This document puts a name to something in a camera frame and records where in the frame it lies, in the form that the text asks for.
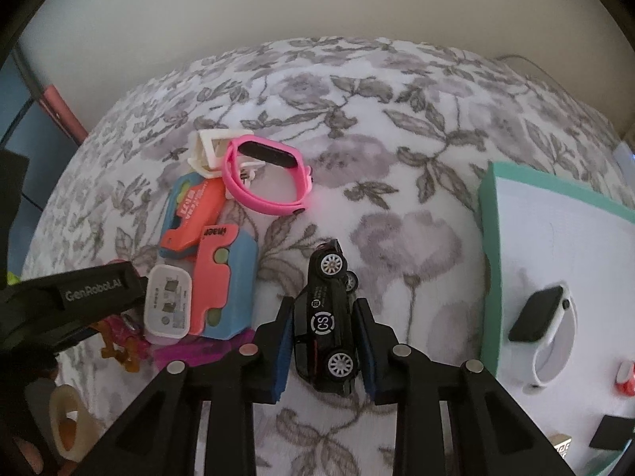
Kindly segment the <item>lower blue orange toy card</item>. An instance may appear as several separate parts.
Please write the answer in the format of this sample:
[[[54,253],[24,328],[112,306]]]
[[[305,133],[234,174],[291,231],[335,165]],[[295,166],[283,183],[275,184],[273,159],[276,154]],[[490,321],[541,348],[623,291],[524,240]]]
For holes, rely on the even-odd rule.
[[[194,274],[189,333],[230,340],[251,327],[258,245],[234,224],[202,232]]]

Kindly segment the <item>white smartwatch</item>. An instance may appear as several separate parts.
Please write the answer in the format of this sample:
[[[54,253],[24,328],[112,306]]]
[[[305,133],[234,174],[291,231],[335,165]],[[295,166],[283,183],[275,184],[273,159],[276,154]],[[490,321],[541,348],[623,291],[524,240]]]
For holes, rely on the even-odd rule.
[[[507,336],[511,372],[523,385],[546,388],[570,362],[578,332],[571,295],[565,282],[534,292],[512,325]]]

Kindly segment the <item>white power adapter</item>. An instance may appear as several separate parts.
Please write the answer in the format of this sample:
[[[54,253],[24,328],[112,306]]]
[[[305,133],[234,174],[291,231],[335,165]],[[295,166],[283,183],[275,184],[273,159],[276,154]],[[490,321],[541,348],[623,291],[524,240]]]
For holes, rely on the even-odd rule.
[[[170,264],[157,264],[148,273],[143,332],[151,344],[177,344],[191,327],[192,277]]]

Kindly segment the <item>floral tablecloth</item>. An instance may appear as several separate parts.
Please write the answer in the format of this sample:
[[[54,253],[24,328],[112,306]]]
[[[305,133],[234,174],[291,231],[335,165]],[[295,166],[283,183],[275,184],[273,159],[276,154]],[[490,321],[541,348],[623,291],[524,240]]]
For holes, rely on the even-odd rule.
[[[112,260],[159,261],[171,188],[202,129],[292,145],[313,172],[300,216],[228,203],[260,246],[253,318],[304,286],[337,238],[360,295],[403,342],[458,365],[480,350],[484,256],[478,189],[515,162],[632,206],[608,119],[502,62],[431,44],[307,38],[192,62],[130,89],[92,128],[48,200],[24,278]]]

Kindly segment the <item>black power adapter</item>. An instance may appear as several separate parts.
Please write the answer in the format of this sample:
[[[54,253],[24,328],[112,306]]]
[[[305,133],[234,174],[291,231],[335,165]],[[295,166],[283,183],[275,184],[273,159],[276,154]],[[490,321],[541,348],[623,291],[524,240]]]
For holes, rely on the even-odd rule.
[[[633,440],[634,418],[605,415],[598,425],[589,447],[598,450],[623,451]]]

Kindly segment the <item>black toy car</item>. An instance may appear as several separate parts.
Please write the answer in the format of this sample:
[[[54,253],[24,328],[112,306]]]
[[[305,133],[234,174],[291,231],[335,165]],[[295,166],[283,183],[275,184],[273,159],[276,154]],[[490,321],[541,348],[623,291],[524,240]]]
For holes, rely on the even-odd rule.
[[[353,390],[358,361],[351,314],[357,287],[339,241],[317,246],[294,308],[296,371],[317,392],[346,397]]]

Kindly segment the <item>gold patterned lighter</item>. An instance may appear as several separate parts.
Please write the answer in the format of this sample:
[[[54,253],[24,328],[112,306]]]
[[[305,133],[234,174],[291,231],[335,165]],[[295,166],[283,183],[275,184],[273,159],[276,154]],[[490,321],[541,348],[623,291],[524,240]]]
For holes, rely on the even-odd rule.
[[[558,454],[565,459],[573,442],[573,437],[564,433],[556,433],[549,437],[549,441]]]

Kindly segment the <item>translucent white box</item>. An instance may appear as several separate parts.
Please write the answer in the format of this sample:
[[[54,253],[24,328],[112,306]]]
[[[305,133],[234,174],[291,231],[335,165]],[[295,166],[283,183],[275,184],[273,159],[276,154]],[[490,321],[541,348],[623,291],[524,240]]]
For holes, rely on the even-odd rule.
[[[620,142],[614,150],[614,157],[624,178],[633,185],[635,177],[635,157],[629,144],[624,141]]]

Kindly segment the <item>white plastic frame holder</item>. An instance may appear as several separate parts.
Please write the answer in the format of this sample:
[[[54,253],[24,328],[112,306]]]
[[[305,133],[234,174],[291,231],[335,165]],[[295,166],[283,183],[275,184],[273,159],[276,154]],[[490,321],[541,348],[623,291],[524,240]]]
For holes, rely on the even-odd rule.
[[[195,144],[187,162],[205,179],[220,179],[229,142],[251,134],[252,131],[244,129],[200,129],[197,131]],[[256,171],[265,166],[265,162],[239,155],[237,165],[242,184],[248,186],[255,179]]]

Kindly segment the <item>pink pole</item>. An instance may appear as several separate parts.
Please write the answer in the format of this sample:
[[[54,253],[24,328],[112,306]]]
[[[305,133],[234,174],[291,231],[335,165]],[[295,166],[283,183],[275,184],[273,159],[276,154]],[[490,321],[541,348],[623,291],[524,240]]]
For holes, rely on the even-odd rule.
[[[53,84],[47,85],[44,88],[43,103],[46,105],[50,116],[62,126],[62,129],[65,130],[77,144],[82,144],[88,138],[87,130],[71,111],[67,102],[65,102]]]

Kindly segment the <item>pink fitness band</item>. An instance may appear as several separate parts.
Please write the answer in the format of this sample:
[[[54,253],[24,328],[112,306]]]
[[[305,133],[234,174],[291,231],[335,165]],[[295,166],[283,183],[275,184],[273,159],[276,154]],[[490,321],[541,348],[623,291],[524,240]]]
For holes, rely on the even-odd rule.
[[[312,169],[299,150],[254,134],[229,141],[222,179],[230,195],[251,211],[289,216],[309,207]]]

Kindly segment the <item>magenta comb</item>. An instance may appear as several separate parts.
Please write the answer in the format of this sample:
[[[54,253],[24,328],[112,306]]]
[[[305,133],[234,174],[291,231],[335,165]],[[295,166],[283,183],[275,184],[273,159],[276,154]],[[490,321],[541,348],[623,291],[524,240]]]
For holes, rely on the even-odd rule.
[[[190,367],[199,367],[221,360],[244,344],[253,341],[255,331],[245,329],[229,340],[212,340],[202,336],[185,338],[182,343],[156,348],[153,351],[153,362],[158,371],[164,369],[172,361],[183,361]]]

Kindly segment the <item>teal-rimmed white tray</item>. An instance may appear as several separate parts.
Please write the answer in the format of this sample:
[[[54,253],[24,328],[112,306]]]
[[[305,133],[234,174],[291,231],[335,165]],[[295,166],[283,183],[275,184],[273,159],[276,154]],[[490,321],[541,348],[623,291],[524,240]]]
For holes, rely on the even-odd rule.
[[[634,212],[569,180],[496,162],[479,192],[485,298],[481,361],[548,436],[573,440],[577,475],[608,475],[624,449],[594,449],[606,416],[631,419],[633,397],[616,387],[634,359]],[[537,291],[563,286],[576,313],[555,317],[555,336],[508,335]]]

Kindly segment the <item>dark blue cabinet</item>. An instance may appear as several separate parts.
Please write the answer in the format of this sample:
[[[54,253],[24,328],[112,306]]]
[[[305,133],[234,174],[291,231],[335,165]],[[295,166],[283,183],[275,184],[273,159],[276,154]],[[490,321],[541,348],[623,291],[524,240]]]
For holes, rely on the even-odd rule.
[[[9,240],[8,270],[20,276],[43,209],[77,146],[31,95],[13,57],[1,68],[1,147],[29,160]]]

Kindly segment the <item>pink dog figurine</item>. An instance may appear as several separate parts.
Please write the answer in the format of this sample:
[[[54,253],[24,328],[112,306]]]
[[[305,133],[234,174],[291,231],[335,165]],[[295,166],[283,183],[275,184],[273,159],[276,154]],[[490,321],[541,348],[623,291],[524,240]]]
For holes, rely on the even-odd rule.
[[[102,338],[101,358],[114,358],[128,373],[138,373],[141,362],[150,356],[151,344],[132,311],[110,315],[89,327]]]

